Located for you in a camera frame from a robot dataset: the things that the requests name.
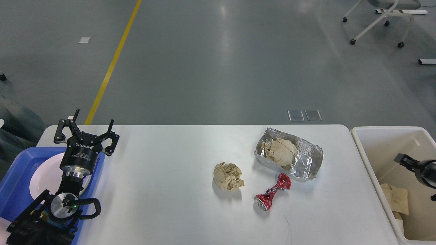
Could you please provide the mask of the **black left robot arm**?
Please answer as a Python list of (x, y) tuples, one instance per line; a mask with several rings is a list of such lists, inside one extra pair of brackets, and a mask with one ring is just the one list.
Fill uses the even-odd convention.
[(7, 245), (70, 245), (80, 220), (94, 219), (101, 213), (97, 198), (81, 198), (83, 183), (94, 173), (100, 153), (110, 157), (119, 135), (113, 131), (111, 119), (107, 132), (94, 135), (81, 131), (76, 124), (79, 114), (60, 119), (53, 137), (54, 143), (67, 145), (60, 163), (59, 189), (50, 194), (42, 191), (6, 228)]

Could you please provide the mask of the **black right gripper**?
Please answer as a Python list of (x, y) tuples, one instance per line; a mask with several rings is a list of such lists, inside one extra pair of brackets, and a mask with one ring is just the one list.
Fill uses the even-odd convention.
[[(423, 185), (436, 189), (436, 160), (418, 161), (409, 155), (399, 153), (394, 161), (415, 173), (416, 179)], [(430, 197), (431, 201), (436, 201), (436, 194)]]

